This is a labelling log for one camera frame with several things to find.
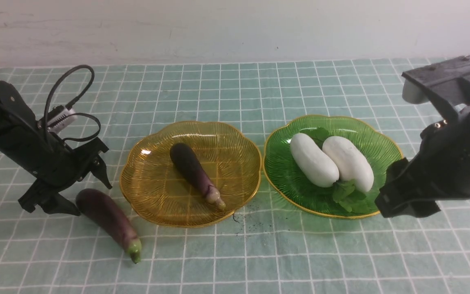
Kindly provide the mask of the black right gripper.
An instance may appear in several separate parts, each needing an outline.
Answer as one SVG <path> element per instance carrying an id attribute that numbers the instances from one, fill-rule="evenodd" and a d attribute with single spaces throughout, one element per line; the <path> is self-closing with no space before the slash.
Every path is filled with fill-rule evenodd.
<path id="1" fill-rule="evenodd" d="M 470 106 L 457 123 L 429 125 L 416 156 L 386 170 L 375 205 L 384 218 L 426 218 L 440 212 L 439 201 L 470 200 Z"/>

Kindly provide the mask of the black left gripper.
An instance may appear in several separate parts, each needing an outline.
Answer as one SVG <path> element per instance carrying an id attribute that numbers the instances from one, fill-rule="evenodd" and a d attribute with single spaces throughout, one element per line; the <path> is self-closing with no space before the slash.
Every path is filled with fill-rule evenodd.
<path id="1" fill-rule="evenodd" d="M 50 215 L 80 216 L 77 206 L 60 192 L 88 173 L 112 189 L 100 157 L 106 151 L 99 138 L 73 149 L 56 134 L 44 132 L 15 87 L 0 81 L 0 152 L 36 178 L 19 199 L 21 205 L 39 205 Z"/>

